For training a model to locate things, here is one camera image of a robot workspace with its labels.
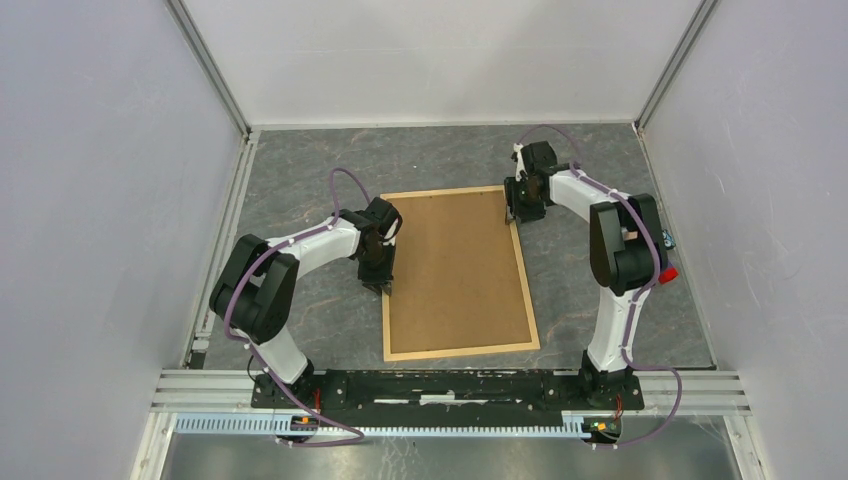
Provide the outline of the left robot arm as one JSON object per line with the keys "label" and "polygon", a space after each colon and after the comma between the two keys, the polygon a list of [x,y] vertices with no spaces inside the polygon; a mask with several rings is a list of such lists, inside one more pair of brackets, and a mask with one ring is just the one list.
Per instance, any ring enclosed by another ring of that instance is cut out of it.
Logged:
{"label": "left robot arm", "polygon": [[393,283],[396,237],[401,213],[374,198],[363,210],[342,209],[296,234],[263,239],[242,236],[218,277],[209,308],[225,323],[225,333],[243,342],[277,379],[275,392],[290,407],[306,405],[314,394],[307,375],[312,363],[287,328],[299,279],[339,259],[358,263],[357,279],[378,295]]}

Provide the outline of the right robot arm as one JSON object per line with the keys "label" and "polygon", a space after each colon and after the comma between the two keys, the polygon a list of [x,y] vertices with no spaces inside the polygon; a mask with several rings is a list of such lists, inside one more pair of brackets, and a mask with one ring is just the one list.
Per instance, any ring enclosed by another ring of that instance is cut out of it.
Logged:
{"label": "right robot arm", "polygon": [[631,342],[644,301],[668,266],[658,204],[630,195],[560,164],[546,141],[517,143],[515,173],[504,181],[506,219],[541,220],[564,207],[589,225],[589,261],[600,287],[596,326],[577,380],[580,400],[602,408],[635,388]]}

